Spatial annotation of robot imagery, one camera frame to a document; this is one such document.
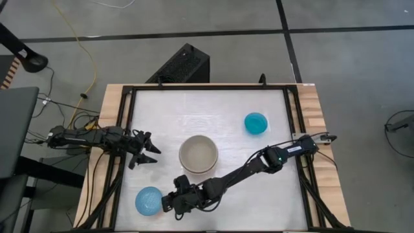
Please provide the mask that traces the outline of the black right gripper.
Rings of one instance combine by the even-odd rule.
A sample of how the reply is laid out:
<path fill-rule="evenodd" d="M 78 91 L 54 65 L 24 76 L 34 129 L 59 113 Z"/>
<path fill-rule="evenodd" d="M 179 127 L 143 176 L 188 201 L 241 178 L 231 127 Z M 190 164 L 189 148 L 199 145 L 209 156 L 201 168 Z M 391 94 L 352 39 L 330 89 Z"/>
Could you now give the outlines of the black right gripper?
<path fill-rule="evenodd" d="M 176 190 L 162 197 L 162 210 L 169 212 L 174 210 L 176 214 L 191 212 L 203 201 L 201 189 L 195 184 L 190 184 L 186 175 L 181 175 L 173 180 Z"/>

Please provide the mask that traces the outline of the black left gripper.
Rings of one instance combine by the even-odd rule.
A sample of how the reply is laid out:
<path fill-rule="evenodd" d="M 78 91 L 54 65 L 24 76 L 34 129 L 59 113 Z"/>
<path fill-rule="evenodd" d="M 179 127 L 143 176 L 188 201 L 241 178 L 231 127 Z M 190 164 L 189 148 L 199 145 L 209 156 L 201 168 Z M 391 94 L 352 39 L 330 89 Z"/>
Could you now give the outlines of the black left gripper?
<path fill-rule="evenodd" d="M 128 168 L 133 170 L 139 164 L 157 163 L 158 160 L 146 156 L 142 151 L 161 154 L 161 151 L 152 143 L 151 133 L 133 130 L 133 135 L 127 138 L 126 152 L 132 154 Z"/>

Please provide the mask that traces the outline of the light blue textured bowl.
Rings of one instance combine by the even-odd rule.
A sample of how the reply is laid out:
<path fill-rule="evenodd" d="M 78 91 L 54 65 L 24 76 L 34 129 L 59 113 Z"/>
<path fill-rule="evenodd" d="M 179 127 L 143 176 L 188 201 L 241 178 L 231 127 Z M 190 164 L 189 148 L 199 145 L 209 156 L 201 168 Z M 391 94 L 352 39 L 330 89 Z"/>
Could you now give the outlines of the light blue textured bowl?
<path fill-rule="evenodd" d="M 158 214 L 162 208 L 162 193 L 154 187 L 148 186 L 137 194 L 135 198 L 135 207 L 143 216 L 154 216 Z"/>

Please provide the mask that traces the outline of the grey bowl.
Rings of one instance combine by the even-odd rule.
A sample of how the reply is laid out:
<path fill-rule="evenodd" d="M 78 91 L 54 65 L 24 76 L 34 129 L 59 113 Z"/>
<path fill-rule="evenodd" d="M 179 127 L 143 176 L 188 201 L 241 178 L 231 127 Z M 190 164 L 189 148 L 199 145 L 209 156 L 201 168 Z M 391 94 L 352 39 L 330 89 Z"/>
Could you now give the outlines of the grey bowl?
<path fill-rule="evenodd" d="M 186 139 L 179 149 L 181 161 L 218 161 L 218 149 L 214 141 L 204 135 L 194 135 Z"/>

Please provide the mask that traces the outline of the small teal bowl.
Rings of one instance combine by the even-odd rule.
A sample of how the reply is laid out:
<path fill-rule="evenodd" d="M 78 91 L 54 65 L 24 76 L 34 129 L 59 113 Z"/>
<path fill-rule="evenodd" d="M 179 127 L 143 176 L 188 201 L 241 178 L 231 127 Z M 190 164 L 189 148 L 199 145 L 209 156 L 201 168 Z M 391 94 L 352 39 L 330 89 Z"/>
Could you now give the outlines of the small teal bowl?
<path fill-rule="evenodd" d="M 259 135 L 268 127 L 267 118 L 261 113 L 249 113 L 244 119 L 246 130 L 252 135 Z"/>

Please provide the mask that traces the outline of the white table mat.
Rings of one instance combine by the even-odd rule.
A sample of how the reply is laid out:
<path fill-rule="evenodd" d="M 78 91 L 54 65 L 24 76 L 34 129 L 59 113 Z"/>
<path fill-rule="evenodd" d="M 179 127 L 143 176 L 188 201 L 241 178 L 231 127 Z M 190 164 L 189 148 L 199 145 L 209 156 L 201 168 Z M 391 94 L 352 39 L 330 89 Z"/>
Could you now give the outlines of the white table mat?
<path fill-rule="evenodd" d="M 244 119 L 261 113 L 268 127 L 250 134 Z M 161 151 L 157 163 L 126 169 L 122 181 L 115 229 L 118 232 L 179 230 L 304 230 L 307 228 L 294 159 L 274 174 L 258 173 L 229 188 L 219 205 L 202 212 L 194 209 L 182 217 L 174 211 L 143 216 L 135 207 L 141 189 L 154 186 L 162 194 L 175 190 L 173 180 L 186 170 L 179 160 L 181 144 L 194 135 L 212 139 L 218 161 L 210 172 L 189 173 L 192 184 L 222 177 L 241 167 L 257 150 L 274 144 L 290 145 L 291 131 L 281 90 L 181 90 L 138 91 L 133 109 L 133 129 L 151 133 Z"/>

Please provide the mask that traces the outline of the black computer tower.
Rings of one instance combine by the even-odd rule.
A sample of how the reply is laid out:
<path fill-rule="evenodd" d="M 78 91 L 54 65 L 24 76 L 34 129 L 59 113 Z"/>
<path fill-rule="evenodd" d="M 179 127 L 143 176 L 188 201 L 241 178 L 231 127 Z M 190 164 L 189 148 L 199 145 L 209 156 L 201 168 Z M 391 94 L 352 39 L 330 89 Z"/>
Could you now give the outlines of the black computer tower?
<path fill-rule="evenodd" d="M 210 56 L 184 44 L 146 83 L 209 83 Z"/>

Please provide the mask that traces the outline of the dark low bench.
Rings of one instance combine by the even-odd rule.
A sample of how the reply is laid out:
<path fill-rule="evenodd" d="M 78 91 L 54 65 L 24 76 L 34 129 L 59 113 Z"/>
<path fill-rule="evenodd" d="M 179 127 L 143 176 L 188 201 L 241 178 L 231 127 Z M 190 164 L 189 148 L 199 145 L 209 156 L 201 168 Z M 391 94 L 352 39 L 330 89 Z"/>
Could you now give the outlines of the dark low bench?
<path fill-rule="evenodd" d="M 40 191 L 35 186 L 27 186 L 29 177 L 45 180 L 57 185 L 81 188 L 84 176 L 69 170 L 57 168 L 56 165 L 67 160 L 64 157 L 53 164 L 45 164 L 26 157 L 17 160 L 16 167 L 12 173 L 0 178 L 0 233 L 13 233 L 19 210 L 24 207 L 21 203 L 24 198 L 28 198 L 26 203 L 30 205 L 36 197 L 41 197 L 53 190 Z"/>

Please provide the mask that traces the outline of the grey desk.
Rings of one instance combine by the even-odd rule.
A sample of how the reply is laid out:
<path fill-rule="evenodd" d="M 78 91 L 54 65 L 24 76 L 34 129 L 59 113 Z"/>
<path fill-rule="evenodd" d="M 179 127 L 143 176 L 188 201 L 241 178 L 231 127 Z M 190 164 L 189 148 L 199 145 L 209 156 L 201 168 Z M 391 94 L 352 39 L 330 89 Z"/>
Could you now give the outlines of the grey desk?
<path fill-rule="evenodd" d="M 37 87 L 0 90 L 0 179 L 14 174 L 38 93 Z"/>

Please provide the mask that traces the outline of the black stand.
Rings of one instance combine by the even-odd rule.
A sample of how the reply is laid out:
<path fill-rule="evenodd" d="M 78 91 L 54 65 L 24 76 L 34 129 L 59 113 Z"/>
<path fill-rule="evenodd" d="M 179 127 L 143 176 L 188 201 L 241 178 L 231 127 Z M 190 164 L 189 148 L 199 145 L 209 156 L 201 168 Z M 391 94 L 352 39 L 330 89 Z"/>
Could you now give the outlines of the black stand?
<path fill-rule="evenodd" d="M 26 46 L 2 23 L 0 23 L 0 44 L 6 47 L 21 62 L 26 72 L 42 71 L 49 63 L 48 58 Z"/>

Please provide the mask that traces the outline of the orange striped board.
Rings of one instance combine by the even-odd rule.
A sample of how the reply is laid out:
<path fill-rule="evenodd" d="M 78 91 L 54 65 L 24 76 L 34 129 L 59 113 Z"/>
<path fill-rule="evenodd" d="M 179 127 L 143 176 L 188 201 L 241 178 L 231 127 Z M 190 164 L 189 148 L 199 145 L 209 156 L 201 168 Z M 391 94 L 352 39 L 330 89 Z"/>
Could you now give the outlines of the orange striped board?
<path fill-rule="evenodd" d="M 12 55 L 0 55 L 0 89 L 8 89 L 21 65 Z"/>

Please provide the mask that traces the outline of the wooden table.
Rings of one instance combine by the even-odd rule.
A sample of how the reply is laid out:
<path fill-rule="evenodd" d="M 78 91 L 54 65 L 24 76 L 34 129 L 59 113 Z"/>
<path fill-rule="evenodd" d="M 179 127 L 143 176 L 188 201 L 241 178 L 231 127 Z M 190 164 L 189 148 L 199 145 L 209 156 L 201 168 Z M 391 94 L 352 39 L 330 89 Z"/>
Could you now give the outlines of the wooden table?
<path fill-rule="evenodd" d="M 290 112 L 293 114 L 293 126 L 300 133 L 321 133 L 325 131 L 323 111 L 318 98 L 316 86 L 313 83 L 270 83 L 262 86 L 260 83 L 166 83 L 138 84 L 136 88 L 145 91 L 179 90 L 179 89 L 277 89 L 287 88 Z M 107 126 L 116 121 L 125 124 L 126 115 L 132 110 L 133 84 L 109 84 L 105 90 L 99 123 Z M 115 173 L 120 167 L 120 159 L 101 159 L 101 149 L 91 151 L 85 182 L 80 195 L 80 202 L 74 222 L 85 222 L 87 213 L 98 205 L 103 196 L 106 182 L 113 181 Z M 338 171 L 334 166 L 334 155 L 328 144 L 320 146 L 320 152 L 314 159 L 305 159 L 304 173 L 310 180 L 312 187 L 327 205 L 332 214 L 344 225 L 350 224 L 347 207 L 343 198 L 343 191 Z"/>

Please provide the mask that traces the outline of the black metal frame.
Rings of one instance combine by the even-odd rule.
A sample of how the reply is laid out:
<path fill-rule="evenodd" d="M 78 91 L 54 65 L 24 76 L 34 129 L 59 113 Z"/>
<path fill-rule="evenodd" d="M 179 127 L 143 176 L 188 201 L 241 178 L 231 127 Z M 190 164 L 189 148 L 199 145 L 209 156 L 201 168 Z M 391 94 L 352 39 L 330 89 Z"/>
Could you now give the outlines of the black metal frame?
<path fill-rule="evenodd" d="M 183 216 L 159 211 L 138 212 L 135 199 L 147 186 L 163 194 L 175 190 L 175 178 L 191 183 L 222 177 L 240 168 L 258 150 L 290 144 L 311 131 L 302 112 L 300 93 L 306 84 L 167 83 L 111 84 L 100 110 L 102 127 L 119 125 L 148 131 L 158 148 L 152 164 L 128 168 L 130 156 L 112 159 L 91 151 L 74 224 L 98 205 L 110 184 L 108 200 L 92 233 L 172 233 L 181 231 L 303 232 L 344 229 L 349 224 L 338 180 L 322 184 L 317 156 L 307 166 L 291 158 L 279 172 L 253 174 L 229 188 L 217 208 L 194 209 Z"/>

